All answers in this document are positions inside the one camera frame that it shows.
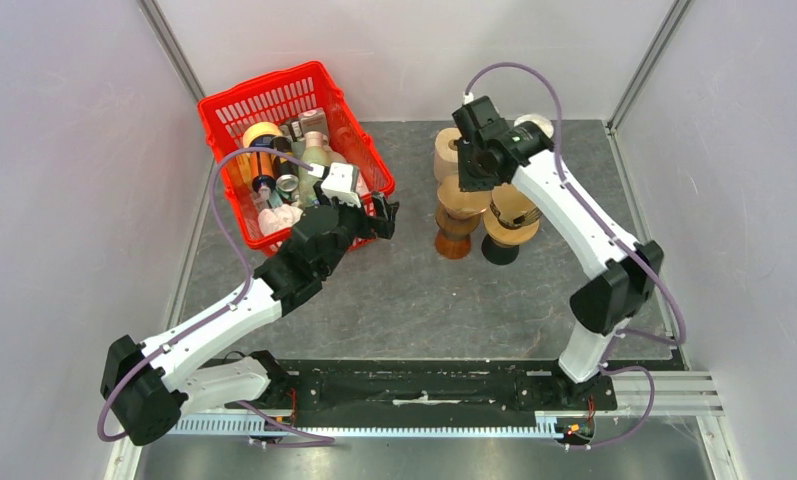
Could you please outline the amber glass carafe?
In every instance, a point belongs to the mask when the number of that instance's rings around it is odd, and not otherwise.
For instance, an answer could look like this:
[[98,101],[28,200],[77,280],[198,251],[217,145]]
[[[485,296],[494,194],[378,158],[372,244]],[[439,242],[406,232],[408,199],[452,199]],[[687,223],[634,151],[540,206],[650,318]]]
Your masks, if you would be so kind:
[[458,260],[471,250],[471,234],[477,229],[480,215],[456,218],[447,210],[438,210],[436,223],[439,228],[434,239],[436,251],[446,259]]

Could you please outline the light wooden ring holder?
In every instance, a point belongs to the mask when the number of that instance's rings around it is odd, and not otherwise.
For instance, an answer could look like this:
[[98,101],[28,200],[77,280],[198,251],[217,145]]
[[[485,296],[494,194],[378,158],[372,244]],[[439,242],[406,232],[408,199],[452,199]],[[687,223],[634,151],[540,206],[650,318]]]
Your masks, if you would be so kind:
[[538,220],[528,226],[516,229],[505,228],[494,215],[491,209],[482,214],[482,222],[486,233],[499,245],[520,246],[530,241],[539,231],[541,221]]

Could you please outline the red plastic basket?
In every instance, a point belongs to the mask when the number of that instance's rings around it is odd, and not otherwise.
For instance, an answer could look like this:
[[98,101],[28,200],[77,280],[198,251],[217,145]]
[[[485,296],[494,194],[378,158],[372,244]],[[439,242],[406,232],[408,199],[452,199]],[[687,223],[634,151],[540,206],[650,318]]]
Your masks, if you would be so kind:
[[[204,98],[197,108],[206,143],[217,162],[242,147],[241,138],[251,125],[261,121],[281,125],[306,110],[321,108],[326,113],[331,147],[360,169],[369,190],[385,196],[395,190],[394,177],[373,140],[358,122],[344,92],[318,61],[255,77]],[[289,237],[290,231],[285,229],[271,235],[260,231],[258,210],[251,198],[247,177],[249,172],[241,162],[231,160],[219,179],[224,184],[225,197],[244,243],[271,256]]]

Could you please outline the brown paper coffee filter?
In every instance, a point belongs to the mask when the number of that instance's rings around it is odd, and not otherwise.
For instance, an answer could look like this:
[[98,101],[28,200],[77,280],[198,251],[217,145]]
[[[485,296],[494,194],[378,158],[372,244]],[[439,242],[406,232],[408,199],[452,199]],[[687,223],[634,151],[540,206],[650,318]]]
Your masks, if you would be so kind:
[[542,217],[539,208],[511,184],[492,190],[490,211],[498,223],[509,230],[526,228],[538,223]]

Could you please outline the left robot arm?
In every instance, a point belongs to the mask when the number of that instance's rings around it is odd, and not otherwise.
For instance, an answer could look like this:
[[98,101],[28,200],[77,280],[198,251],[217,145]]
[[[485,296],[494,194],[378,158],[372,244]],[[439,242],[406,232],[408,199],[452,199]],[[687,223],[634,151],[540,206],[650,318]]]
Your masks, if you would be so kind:
[[266,362],[247,356],[208,366],[212,357],[258,328],[304,305],[357,239],[390,239],[399,205],[382,193],[371,196],[374,214],[338,198],[304,210],[279,250],[246,276],[231,294],[190,320],[136,341],[124,335],[107,351],[98,419],[101,440],[128,438],[148,445],[186,414],[215,406],[257,401],[281,405],[288,383]]

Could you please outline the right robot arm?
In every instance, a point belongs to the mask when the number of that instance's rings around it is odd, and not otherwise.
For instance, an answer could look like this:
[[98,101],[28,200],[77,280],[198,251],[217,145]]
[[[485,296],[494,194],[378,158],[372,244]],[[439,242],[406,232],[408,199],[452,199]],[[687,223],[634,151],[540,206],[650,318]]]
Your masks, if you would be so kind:
[[654,241],[642,243],[581,188],[555,157],[551,122],[525,115],[482,129],[459,129],[455,142],[462,192],[487,196],[482,218],[488,261],[508,264],[548,220],[580,262],[586,283],[569,299],[575,325],[556,361],[553,400],[575,409],[606,372],[615,339],[651,299],[664,259]]

